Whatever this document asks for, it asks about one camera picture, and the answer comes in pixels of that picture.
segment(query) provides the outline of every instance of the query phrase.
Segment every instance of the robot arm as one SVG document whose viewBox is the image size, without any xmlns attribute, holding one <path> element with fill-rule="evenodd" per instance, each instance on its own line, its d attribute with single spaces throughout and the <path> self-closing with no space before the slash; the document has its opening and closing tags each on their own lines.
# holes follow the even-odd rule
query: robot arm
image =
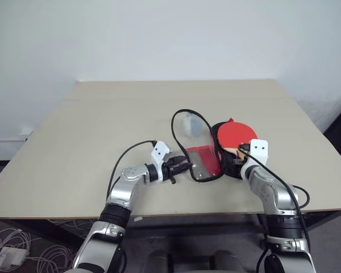
<svg viewBox="0 0 341 273">
<path fill-rule="evenodd" d="M 152 181 L 171 179 L 189 168 L 182 163 L 184 156 L 176 156 L 164 163 L 169 148 L 157 142 L 152 152 L 153 164 L 125 168 L 114 184 L 98 221 L 85 238 L 73 261 L 73 269 L 66 273 L 118 273 L 126 226 L 138 199 L 138 188 Z"/>
<path fill-rule="evenodd" d="M 249 154 L 265 164 L 268 143 L 265 140 L 251 140 Z M 241 176 L 263 203 L 267 218 L 266 244 L 272 254 L 265 259 L 265 272 L 315 273 L 296 206 L 286 188 L 252 158 L 248 158 L 242 167 Z M 288 186 L 298 200 L 295 188 Z"/>
</svg>

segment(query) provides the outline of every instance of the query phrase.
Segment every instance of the beige tabletop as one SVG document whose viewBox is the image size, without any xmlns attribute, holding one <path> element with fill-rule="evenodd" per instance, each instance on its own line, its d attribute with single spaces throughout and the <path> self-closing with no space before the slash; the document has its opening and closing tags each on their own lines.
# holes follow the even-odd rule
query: beige tabletop
<svg viewBox="0 0 341 273">
<path fill-rule="evenodd" d="M 341 157 L 273 80 L 79 82 L 0 174 L 0 217 L 97 217 L 118 156 L 157 139 L 180 154 L 171 117 L 182 108 L 213 125 L 233 118 L 269 142 L 268 167 L 311 195 L 305 210 L 341 209 Z M 150 163 L 151 145 L 132 150 L 118 172 Z M 241 180 L 197 183 L 189 173 L 140 189 L 133 215 L 262 212 Z"/>
</svg>

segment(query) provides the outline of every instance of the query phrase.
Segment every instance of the black wire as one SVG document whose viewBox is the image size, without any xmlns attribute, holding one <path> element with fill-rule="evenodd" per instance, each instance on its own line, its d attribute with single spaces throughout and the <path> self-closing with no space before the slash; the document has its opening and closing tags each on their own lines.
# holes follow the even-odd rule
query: black wire
<svg viewBox="0 0 341 273">
<path fill-rule="evenodd" d="M 119 181 L 119 179 L 120 179 L 120 176 L 119 176 L 118 178 L 116 178 L 115 183 L 114 183 L 114 185 L 111 187 L 110 192 L 113 191 L 113 188 L 115 187 L 115 185 L 116 185 L 116 183 Z"/>
<path fill-rule="evenodd" d="M 123 250 L 123 258 L 124 258 L 124 265 L 123 265 L 123 269 L 121 269 L 120 273 L 124 273 L 126 266 L 127 266 L 127 255 L 126 255 L 125 250 Z"/>
<path fill-rule="evenodd" d="M 261 261 L 263 261 L 263 258 L 264 258 L 265 255 L 267 254 L 268 250 L 269 250 L 269 248 L 268 248 L 268 247 L 265 247 L 263 253 L 261 253 L 261 256 L 260 256 L 259 260 L 257 260 L 257 264 L 256 264 L 256 273 L 259 273 Z"/>
<path fill-rule="evenodd" d="M 306 197 L 307 197 L 307 201 L 303 205 L 300 206 L 300 209 L 303 209 L 304 207 L 306 207 L 309 204 L 310 196 L 309 196 L 308 192 L 305 189 L 303 189 L 302 187 L 299 187 L 299 186 L 296 186 L 296 185 L 293 185 L 293 186 L 296 189 L 300 189 L 301 191 L 303 191 L 305 193 Z"/>
<path fill-rule="evenodd" d="M 145 140 L 145 141 L 139 142 L 139 143 L 134 144 L 133 146 L 129 147 L 128 149 L 125 150 L 125 152 L 123 152 L 123 153 L 121 154 L 121 156 L 119 157 L 118 161 L 115 163 L 115 166 L 114 166 L 114 168 L 113 168 L 113 172 L 111 173 L 111 177 L 110 177 L 110 181 L 109 181 L 109 186 L 107 187 L 106 199 L 109 197 L 110 189 L 111 189 L 111 183 L 113 182 L 113 178 L 114 178 L 114 175 L 115 175 L 115 171 L 116 171 L 116 168 L 117 168 L 117 166 L 118 166 L 118 164 L 119 164 L 121 158 L 123 158 L 127 152 L 129 152 L 131 149 L 135 148 L 136 146 L 139 146 L 139 145 L 141 145 L 141 144 L 148 143 L 148 142 L 149 142 L 149 143 L 152 143 L 153 146 L 155 146 L 155 144 L 156 144 L 157 141 L 156 141 L 156 140 Z"/>
<path fill-rule="evenodd" d="M 268 236 L 268 227 L 267 225 L 264 223 L 261 214 L 257 214 L 257 219 L 259 220 L 259 223 L 261 224 L 261 226 L 263 227 L 263 235 L 264 235 L 264 239 L 265 241 L 267 241 L 267 236 Z"/>
<path fill-rule="evenodd" d="M 279 176 L 277 176 L 275 173 L 273 173 L 271 170 L 269 170 L 264 164 L 262 164 L 259 160 L 257 160 L 256 158 L 254 158 L 252 155 L 249 155 L 248 153 L 246 153 L 245 151 L 243 151 L 240 147 L 238 147 L 238 150 L 240 152 L 242 152 L 245 156 L 253 159 L 257 164 L 259 164 L 263 169 L 265 169 L 267 172 L 269 172 L 272 176 L 274 176 L 277 180 L 279 180 L 280 183 L 283 184 L 283 186 L 286 188 L 286 190 L 288 191 L 289 193 L 289 196 L 290 198 L 292 198 L 293 202 L 294 202 L 294 206 L 296 207 L 296 211 L 297 211 L 297 214 L 299 216 L 299 218 L 301 219 L 301 224 L 302 224 L 302 228 L 303 228 L 303 232 L 305 234 L 305 237 L 306 237 L 306 240 L 307 240 L 307 244 L 308 244 L 308 249 L 309 251 L 311 252 L 311 243 L 310 243 L 310 240 L 309 240 L 309 235 L 308 235 L 308 232 L 307 232 L 307 226 L 306 226 L 306 223 L 305 223 L 305 219 L 302 215 L 302 212 L 301 212 L 301 209 L 299 207 L 299 204 L 298 204 L 298 201 L 296 199 L 296 197 L 294 196 L 294 193 L 292 192 L 292 190 L 290 189 L 290 187 L 287 185 L 286 182 L 283 181 L 282 178 L 280 178 Z"/>
<path fill-rule="evenodd" d="M 210 124 L 207 122 L 207 120 L 198 112 L 196 111 L 193 111 L 193 110 L 190 110 L 190 109 L 181 109 L 181 110 L 178 110 L 176 111 L 174 114 L 173 114 L 173 117 L 172 117 L 172 120 L 170 121 L 170 129 L 172 131 L 172 136 L 174 138 L 174 140 L 177 142 L 178 146 L 180 147 L 181 151 L 183 152 L 184 156 L 187 158 L 187 162 L 190 164 L 190 167 L 189 167 L 189 172 L 191 174 L 191 177 L 194 181 L 197 181 L 197 182 L 209 182 L 209 181 L 212 181 L 212 180 L 215 180 L 215 179 L 218 179 L 220 178 L 221 176 L 223 176 L 223 172 L 221 172 L 220 174 L 216 175 L 216 176 L 211 176 L 211 177 L 208 177 L 208 178 L 204 178 L 204 179 L 197 179 L 193 173 L 193 169 L 191 168 L 192 166 L 192 162 L 190 160 L 190 157 L 189 157 L 189 154 L 187 152 L 187 150 L 182 146 L 182 144 L 178 141 L 177 137 L 176 137 L 176 134 L 174 133 L 174 128 L 173 128 L 173 124 L 174 124 L 174 118 L 176 117 L 177 114 L 179 113 L 182 113 L 182 112 L 187 112 L 187 113 L 191 113 L 191 114 L 194 114 L 196 115 L 197 117 L 199 117 L 200 119 L 202 119 L 204 121 L 204 123 L 207 125 L 208 129 L 210 130 L 210 132 L 212 132 L 212 127 L 210 126 Z M 221 160 L 218 156 L 216 156 L 216 159 L 217 159 L 217 162 L 219 165 L 221 165 Z"/>
</svg>

